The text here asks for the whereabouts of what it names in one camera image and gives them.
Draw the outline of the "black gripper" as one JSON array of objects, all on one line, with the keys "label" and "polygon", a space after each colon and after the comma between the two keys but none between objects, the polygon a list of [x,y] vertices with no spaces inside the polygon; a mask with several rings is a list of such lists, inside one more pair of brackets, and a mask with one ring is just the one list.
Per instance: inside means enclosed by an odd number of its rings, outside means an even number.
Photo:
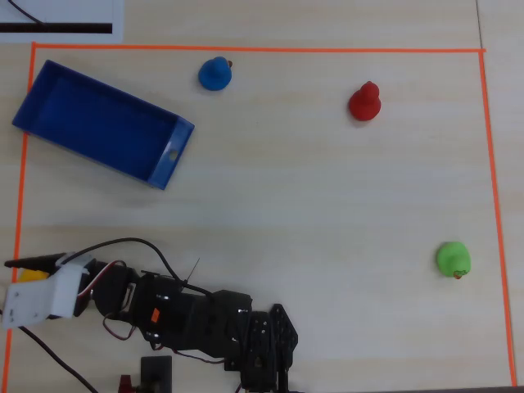
[{"label": "black gripper", "polygon": [[[59,253],[8,260],[4,263],[4,266],[9,269],[28,269],[44,273],[54,273],[56,271],[56,262],[65,255],[65,253]],[[83,272],[80,279],[79,294],[73,313],[75,317],[79,317],[88,308],[88,304],[93,296],[94,287],[105,274],[104,270],[106,266],[107,262],[99,260],[92,260],[88,263],[87,272]]]}]

